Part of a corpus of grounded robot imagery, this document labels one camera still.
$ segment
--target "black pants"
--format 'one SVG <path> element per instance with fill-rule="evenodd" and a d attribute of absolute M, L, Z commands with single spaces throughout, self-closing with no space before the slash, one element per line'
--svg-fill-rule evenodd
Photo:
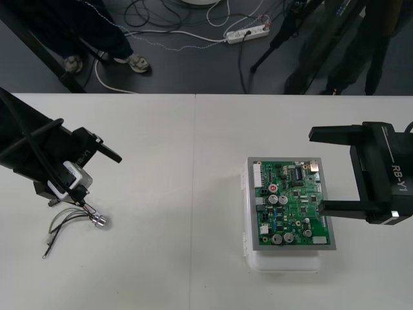
<path fill-rule="evenodd" d="M 404 0 L 394 35 L 407 24 L 412 17 L 412 0 Z M 384 20 L 384 1 L 373 0 L 366 6 L 366 15 L 358 32 L 348 46 L 343 59 L 328 76 L 327 89 L 346 89 L 354 84 L 365 65 L 372 59 L 378 38 L 382 34 Z"/>
<path fill-rule="evenodd" d="M 87 0 L 113 23 L 102 0 Z M 29 26 L 30 31 L 50 50 L 66 58 L 80 54 L 69 31 L 112 57 L 132 54 L 122 31 L 105 21 L 90 6 L 76 0 L 6 0 L 5 3 Z"/>

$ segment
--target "sneaker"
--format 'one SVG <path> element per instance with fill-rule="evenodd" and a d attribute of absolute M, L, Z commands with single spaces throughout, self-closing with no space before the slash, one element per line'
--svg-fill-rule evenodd
<path fill-rule="evenodd" d="M 79 55 L 65 58 L 65 70 L 68 73 L 76 74 L 82 71 L 83 62 Z"/>
<path fill-rule="evenodd" d="M 341 90 L 338 88 L 326 89 L 320 92 L 320 95 L 323 96 L 340 96 Z"/>
<path fill-rule="evenodd" d="M 149 70 L 149 62 L 137 54 L 132 54 L 126 59 L 114 58 L 117 63 L 127 63 L 130 68 L 137 73 L 145 73 Z"/>

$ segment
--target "white table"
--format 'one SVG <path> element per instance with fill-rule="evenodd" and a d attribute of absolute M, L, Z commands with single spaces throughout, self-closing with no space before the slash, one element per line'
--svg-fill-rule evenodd
<path fill-rule="evenodd" d="M 242 257 L 239 184 L 248 156 L 319 156 L 328 197 L 356 199 L 348 147 L 310 143 L 310 128 L 386 121 L 402 131 L 410 98 L 19 97 L 100 135 L 123 161 L 97 154 L 86 166 L 89 201 L 111 229 L 70 224 L 47 260 L 48 224 L 64 206 L 48 208 L 0 168 L 0 309 L 412 309 L 413 220 L 333 219 L 337 251 L 322 253 L 320 273 L 259 274 Z"/>

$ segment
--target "gray carpet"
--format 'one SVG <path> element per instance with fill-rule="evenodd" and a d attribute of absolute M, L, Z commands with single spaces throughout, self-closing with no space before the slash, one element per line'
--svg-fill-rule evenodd
<path fill-rule="evenodd" d="M 259 3 L 259 0 L 230 0 L 231 13 L 249 14 Z M 260 9 L 264 12 L 268 7 L 277 1 L 265 0 Z M 123 21 L 123 9 L 130 0 L 106 0 L 107 7 L 111 10 L 115 22 L 126 26 Z M 171 14 L 161 4 L 160 0 L 146 1 L 147 7 L 155 13 L 167 19 L 176 21 L 176 17 Z M 170 5 L 171 8 L 182 14 L 187 10 Z M 272 16 L 277 15 L 281 10 L 278 8 Z M 186 30 L 195 34 L 221 39 L 225 26 L 215 28 L 205 22 L 206 10 L 191 10 L 189 21 L 191 23 L 203 22 L 198 26 L 186 26 L 180 30 Z M 211 13 L 211 18 L 222 17 L 227 13 L 224 3 L 215 8 Z M 292 38 L 284 43 L 279 50 L 276 50 L 259 68 L 251 84 L 250 92 L 253 94 L 282 94 L 283 85 L 286 78 L 297 66 L 297 55 L 306 37 L 311 32 L 321 11 L 316 12 L 301 29 L 299 37 Z M 227 25 L 230 25 L 240 17 L 231 17 Z M 128 16 L 131 23 L 140 23 L 141 19 L 134 15 Z M 243 51 L 243 72 L 248 81 L 248 70 L 250 66 L 268 48 L 269 42 L 275 36 L 283 21 L 282 16 L 272 25 L 271 33 L 268 37 L 251 40 L 244 44 Z M 353 25 L 348 34 L 343 38 L 335 51 L 327 59 L 319 75 L 314 80 L 307 94 L 317 94 L 325 87 L 328 72 L 340 60 L 345 51 L 345 47 L 355 34 L 357 23 Z M 245 21 L 238 24 L 234 29 L 250 23 Z M 162 28 L 146 25 L 140 29 L 163 30 Z M 388 51 L 387 61 L 383 71 L 377 95 L 413 95 L 413 41 L 410 34 L 413 31 L 413 23 L 410 23 L 402 33 L 395 37 Z M 0 49 L 0 86 L 11 92 L 68 92 L 60 84 L 57 78 L 49 69 L 36 58 L 33 53 L 16 38 L 11 31 L 0 23 L 0 36 L 3 46 L 8 48 Z M 152 43 L 161 43 L 169 48 L 180 48 L 185 45 L 195 45 L 205 47 L 209 42 L 181 34 L 140 34 L 140 38 L 149 40 Z M 117 63 L 109 63 L 105 66 L 99 65 L 99 73 L 105 83 L 115 88 L 122 88 L 132 92 L 140 93 L 178 93 L 178 94 L 240 94 L 242 93 L 237 71 L 237 58 L 239 54 L 239 44 L 229 45 L 220 43 L 206 49 L 187 48 L 181 52 L 168 51 L 160 46 L 151 45 L 146 41 L 130 38 L 132 48 L 148 58 L 152 64 L 153 73 L 149 76 L 140 76 L 133 73 L 127 66 Z M 92 64 L 91 59 L 86 60 L 85 70 L 77 76 L 80 84 L 83 84 L 88 75 L 88 69 Z M 359 81 L 345 91 L 346 95 L 364 94 L 365 73 Z M 86 91 L 91 93 L 112 92 L 102 87 L 94 74 L 86 86 Z"/>

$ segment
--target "power strip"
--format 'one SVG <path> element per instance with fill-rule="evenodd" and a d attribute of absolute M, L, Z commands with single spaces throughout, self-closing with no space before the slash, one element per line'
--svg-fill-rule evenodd
<path fill-rule="evenodd" d="M 244 41 L 257 39 L 259 37 L 265 37 L 270 33 L 270 29 L 266 28 L 265 25 L 259 25 L 251 28 L 246 28 L 238 31 L 231 31 L 227 33 L 227 42 L 229 44 L 234 44 L 241 42 L 245 36 L 245 34 L 251 31 L 251 34 L 247 35 Z"/>

